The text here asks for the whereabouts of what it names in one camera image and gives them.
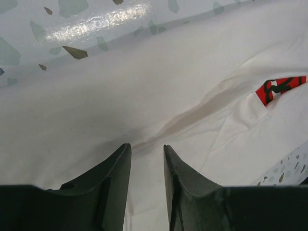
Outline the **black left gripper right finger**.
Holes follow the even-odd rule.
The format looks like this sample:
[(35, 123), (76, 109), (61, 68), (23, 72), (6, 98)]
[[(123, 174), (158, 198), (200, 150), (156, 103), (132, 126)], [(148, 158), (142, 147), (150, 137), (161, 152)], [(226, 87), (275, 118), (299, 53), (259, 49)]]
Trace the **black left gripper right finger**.
[(164, 146), (171, 231), (305, 231), (308, 187), (222, 187)]

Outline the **white Coca-Cola t-shirt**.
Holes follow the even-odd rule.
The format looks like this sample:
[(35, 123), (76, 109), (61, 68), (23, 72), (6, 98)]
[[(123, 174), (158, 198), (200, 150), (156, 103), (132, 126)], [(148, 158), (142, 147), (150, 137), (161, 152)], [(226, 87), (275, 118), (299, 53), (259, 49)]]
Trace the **white Coca-Cola t-shirt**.
[(1, 1), (0, 186), (123, 144), (122, 231), (170, 231), (165, 145), (222, 187), (308, 186), (307, 1)]

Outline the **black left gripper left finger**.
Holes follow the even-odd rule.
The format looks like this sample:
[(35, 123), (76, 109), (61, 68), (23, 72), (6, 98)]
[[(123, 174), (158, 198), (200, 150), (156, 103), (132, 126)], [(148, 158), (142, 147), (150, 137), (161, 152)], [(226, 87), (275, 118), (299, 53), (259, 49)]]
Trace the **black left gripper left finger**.
[(0, 187), (2, 231), (121, 231), (131, 168), (131, 145), (58, 190)]

